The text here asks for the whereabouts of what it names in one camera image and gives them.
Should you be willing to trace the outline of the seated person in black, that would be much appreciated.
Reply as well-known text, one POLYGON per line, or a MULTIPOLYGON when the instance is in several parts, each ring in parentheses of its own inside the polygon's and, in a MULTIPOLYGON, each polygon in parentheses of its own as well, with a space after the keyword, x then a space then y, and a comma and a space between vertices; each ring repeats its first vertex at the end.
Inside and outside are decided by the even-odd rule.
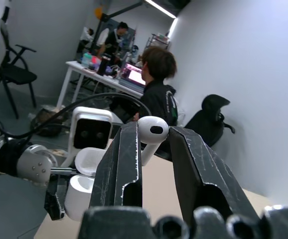
POLYGON ((164 84, 167 78, 173 78, 177 72, 174 55, 157 46, 146 49, 142 55, 142 80, 145 88, 140 101, 169 125, 176 126, 178 120, 177 105, 174 99, 176 90, 164 84))

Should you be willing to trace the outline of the white earbud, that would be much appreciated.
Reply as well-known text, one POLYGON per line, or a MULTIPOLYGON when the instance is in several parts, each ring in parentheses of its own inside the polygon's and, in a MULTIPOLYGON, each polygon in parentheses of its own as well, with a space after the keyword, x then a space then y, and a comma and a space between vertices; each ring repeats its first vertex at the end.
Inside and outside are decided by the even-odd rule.
POLYGON ((169 126, 165 120, 155 116, 146 116, 138 120, 141 143, 145 144, 142 151, 142 166, 146 166, 159 146, 167 139, 169 126))

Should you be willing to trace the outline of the white earbud case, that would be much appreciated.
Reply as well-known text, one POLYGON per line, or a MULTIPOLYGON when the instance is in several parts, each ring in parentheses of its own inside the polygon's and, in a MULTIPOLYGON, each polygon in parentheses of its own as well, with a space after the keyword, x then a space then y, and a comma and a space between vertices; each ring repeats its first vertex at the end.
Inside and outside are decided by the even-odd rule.
POLYGON ((104 149, 89 147, 75 157, 74 164, 79 173, 70 178, 64 202, 67 216, 74 221, 81 221, 89 208, 97 167, 105 152, 104 149))

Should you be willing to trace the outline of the metal storage shelf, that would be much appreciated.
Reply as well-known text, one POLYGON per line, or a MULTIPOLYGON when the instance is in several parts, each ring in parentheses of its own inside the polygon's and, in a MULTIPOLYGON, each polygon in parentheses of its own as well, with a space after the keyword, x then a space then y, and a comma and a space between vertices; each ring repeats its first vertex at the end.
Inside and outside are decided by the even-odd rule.
POLYGON ((147 40, 145 49, 151 47, 151 46, 157 46, 162 49, 167 50, 170 44, 169 37, 163 35, 163 34, 151 34, 151 37, 147 40))

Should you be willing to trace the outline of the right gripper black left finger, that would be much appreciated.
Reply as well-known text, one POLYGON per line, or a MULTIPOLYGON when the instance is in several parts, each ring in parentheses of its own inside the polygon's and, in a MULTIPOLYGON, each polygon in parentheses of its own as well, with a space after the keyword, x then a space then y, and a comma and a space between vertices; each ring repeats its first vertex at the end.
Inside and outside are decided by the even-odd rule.
POLYGON ((96 171, 90 206, 143 206, 138 124, 120 127, 96 171))

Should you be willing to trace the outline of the dark bag on floor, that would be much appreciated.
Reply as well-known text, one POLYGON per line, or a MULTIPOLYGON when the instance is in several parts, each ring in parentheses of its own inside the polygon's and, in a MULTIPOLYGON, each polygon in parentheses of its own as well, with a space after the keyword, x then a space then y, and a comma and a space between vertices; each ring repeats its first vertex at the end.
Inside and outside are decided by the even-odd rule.
MULTIPOLYGON (((30 130, 33 130, 40 124, 44 123, 45 121, 49 120, 52 116, 57 114, 60 110, 51 105, 42 105, 39 112, 35 115, 29 115, 31 122, 30 122, 30 130)), ((64 124, 68 120, 68 113, 64 113, 54 119, 51 124, 64 124)), ((43 137, 56 137, 60 134, 62 128, 59 126, 50 126, 44 127, 36 134, 43 137)))

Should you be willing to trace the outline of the black folding chair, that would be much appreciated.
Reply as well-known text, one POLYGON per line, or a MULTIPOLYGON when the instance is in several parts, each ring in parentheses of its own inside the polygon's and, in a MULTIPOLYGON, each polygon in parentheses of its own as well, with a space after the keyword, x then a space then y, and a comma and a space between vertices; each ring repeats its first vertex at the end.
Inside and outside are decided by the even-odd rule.
POLYGON ((25 51, 35 53, 36 50, 17 44, 16 46, 20 48, 20 51, 19 52, 15 51, 9 44, 9 34, 7 30, 7 25, 3 20, 0 21, 0 32, 2 34, 6 47, 5 57, 0 66, 0 83, 2 83, 5 89, 12 110, 14 112, 15 118, 18 119, 19 114, 14 99, 12 97, 12 94, 10 92, 10 89, 8 87, 8 84, 13 83, 16 85, 28 85, 33 107, 34 108, 37 107, 36 98, 32 85, 32 83, 37 79, 37 75, 29 70, 27 62, 22 57, 22 54, 25 51))

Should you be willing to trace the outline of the standing person in vest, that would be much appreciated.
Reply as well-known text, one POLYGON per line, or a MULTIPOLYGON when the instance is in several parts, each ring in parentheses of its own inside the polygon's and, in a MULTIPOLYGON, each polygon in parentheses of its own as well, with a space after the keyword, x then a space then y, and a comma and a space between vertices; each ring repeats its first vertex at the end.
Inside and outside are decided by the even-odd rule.
POLYGON ((114 56, 119 48, 119 43, 121 42, 121 37, 128 31, 128 25, 125 22, 120 22, 118 27, 110 32, 101 44, 101 47, 97 53, 97 57, 101 58, 103 54, 108 54, 114 56))

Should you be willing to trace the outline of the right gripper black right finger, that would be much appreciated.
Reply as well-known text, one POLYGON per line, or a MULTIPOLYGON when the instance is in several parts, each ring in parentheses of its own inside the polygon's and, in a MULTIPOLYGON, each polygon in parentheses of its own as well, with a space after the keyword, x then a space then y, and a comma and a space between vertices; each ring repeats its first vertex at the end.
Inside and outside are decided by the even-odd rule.
POLYGON ((195 209, 216 209, 223 219, 241 215, 259 219, 226 163, 190 129, 171 127, 169 143, 175 186, 184 221, 193 223, 195 209))

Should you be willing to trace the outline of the white desk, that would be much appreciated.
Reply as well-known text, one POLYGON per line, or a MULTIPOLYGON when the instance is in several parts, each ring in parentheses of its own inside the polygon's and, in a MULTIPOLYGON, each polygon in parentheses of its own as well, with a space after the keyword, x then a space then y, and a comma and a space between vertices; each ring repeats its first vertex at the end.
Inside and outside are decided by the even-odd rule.
POLYGON ((142 93, 137 92, 128 86, 122 85, 119 80, 111 79, 108 76, 100 76, 97 73, 95 73, 89 69, 84 68, 77 61, 68 61, 68 62, 66 62, 66 65, 68 66, 68 69, 67 69, 67 72, 66 72, 63 84, 62 84, 62 88, 60 91, 60 95, 58 97, 58 101, 56 104, 57 109, 60 109, 62 107, 62 103, 63 103, 63 100, 64 100, 65 95, 66 95, 67 87, 69 86, 69 82, 70 82, 71 75, 73 72, 79 73, 80 77, 78 79, 78 83, 77 83, 77 86, 76 86, 76 89, 74 92, 72 102, 75 102, 77 99, 77 96, 78 96, 78 93, 80 91, 84 77, 88 77, 88 78, 91 78, 93 80, 96 80, 97 82, 103 83, 106 86, 109 86, 113 89, 116 89, 117 91, 127 93, 127 94, 129 94, 133 97, 136 97, 136 98, 140 98, 143 95, 142 93))

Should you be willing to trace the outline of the person in white shirt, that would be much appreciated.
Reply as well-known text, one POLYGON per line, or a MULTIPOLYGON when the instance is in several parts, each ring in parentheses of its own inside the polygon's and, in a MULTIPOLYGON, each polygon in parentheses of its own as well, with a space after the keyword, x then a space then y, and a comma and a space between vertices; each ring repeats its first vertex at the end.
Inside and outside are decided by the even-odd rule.
POLYGON ((79 46, 78 46, 78 53, 81 53, 83 51, 83 49, 85 48, 85 46, 89 43, 93 41, 93 34, 94 31, 91 28, 87 28, 84 27, 83 28, 83 32, 81 34, 80 37, 80 42, 79 42, 79 46))

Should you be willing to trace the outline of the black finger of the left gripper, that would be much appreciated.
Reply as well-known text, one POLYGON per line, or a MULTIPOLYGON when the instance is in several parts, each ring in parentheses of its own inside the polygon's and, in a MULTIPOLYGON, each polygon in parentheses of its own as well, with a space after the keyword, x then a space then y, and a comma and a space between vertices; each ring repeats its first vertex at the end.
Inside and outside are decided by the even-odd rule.
POLYGON ((51 175, 44 201, 44 209, 52 221, 64 218, 65 197, 68 189, 68 180, 63 175, 51 175))

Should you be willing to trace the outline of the ceiling light strip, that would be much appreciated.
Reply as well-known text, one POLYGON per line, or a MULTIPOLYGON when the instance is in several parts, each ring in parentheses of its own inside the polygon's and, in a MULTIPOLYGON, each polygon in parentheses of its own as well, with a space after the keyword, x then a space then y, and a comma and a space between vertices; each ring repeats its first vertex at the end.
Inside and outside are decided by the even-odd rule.
POLYGON ((159 11, 163 12, 164 14, 166 14, 167 16, 175 19, 176 16, 173 15, 172 13, 170 13, 169 11, 167 11, 166 9, 164 9, 163 7, 161 7, 160 5, 156 4, 154 1, 152 0, 144 0, 146 3, 152 5, 153 7, 155 7, 156 9, 158 9, 159 11))

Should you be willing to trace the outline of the black office chair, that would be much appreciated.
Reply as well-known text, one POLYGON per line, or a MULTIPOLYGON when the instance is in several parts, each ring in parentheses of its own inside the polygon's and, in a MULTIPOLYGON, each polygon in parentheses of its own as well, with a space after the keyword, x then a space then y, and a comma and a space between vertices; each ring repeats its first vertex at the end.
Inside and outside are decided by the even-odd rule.
POLYGON ((209 146, 214 146, 223 135, 224 128, 235 134, 235 128, 224 122, 221 109, 230 104, 230 101, 222 96, 211 94, 204 98, 199 110, 185 126, 199 134, 209 146))

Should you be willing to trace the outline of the open laptop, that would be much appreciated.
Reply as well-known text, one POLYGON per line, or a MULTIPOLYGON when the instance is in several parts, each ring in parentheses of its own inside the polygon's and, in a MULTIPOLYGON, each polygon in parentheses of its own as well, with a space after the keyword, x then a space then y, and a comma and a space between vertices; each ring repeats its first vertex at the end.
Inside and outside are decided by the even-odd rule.
POLYGON ((145 87, 145 81, 142 79, 141 68, 130 63, 125 64, 124 68, 122 69, 120 79, 140 88, 145 87))

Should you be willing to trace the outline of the black bottle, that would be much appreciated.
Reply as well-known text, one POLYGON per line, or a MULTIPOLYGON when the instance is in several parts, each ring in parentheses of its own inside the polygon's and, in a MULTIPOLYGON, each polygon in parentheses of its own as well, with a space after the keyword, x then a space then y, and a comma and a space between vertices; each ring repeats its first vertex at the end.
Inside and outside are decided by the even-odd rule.
POLYGON ((107 65, 110 62, 110 60, 111 60, 110 55, 104 54, 102 56, 100 66, 99 66, 98 71, 97 71, 98 75, 100 75, 100 76, 104 75, 106 68, 107 68, 107 65))

